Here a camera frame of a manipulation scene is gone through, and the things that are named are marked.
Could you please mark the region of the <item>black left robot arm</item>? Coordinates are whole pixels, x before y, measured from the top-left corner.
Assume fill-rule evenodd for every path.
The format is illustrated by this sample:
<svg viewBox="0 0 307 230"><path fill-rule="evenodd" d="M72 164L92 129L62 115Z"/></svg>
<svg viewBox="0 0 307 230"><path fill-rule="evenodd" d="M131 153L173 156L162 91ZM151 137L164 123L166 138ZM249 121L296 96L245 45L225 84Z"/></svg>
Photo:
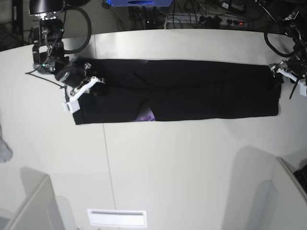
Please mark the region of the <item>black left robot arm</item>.
<svg viewBox="0 0 307 230"><path fill-rule="evenodd" d="M294 76L294 88L307 83L307 2L305 0L257 0L268 16L271 25L264 31L267 46L277 55L285 58L275 64L273 73L280 69ZM292 39L293 50L283 53L270 43L268 34L272 27Z"/></svg>

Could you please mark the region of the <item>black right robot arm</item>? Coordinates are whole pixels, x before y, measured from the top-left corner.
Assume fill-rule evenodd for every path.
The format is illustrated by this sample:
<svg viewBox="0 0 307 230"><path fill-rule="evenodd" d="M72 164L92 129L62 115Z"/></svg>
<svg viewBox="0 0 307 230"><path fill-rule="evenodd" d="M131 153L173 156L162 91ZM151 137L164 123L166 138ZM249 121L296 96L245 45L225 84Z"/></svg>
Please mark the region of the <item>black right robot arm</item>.
<svg viewBox="0 0 307 230"><path fill-rule="evenodd" d="M87 24L87 35L84 43L77 49L66 50L62 41L65 21L58 13L68 11L79 12ZM64 91L71 88L70 93L64 93L67 100L80 94L103 96L107 92L107 80L94 65L93 59L78 58L70 60L70 55L79 54L90 42L92 24L89 15L80 6L73 6L64 0L32 0L29 3L29 13L35 16L31 39L33 41L33 76L51 74L55 77L52 82Z"/></svg>

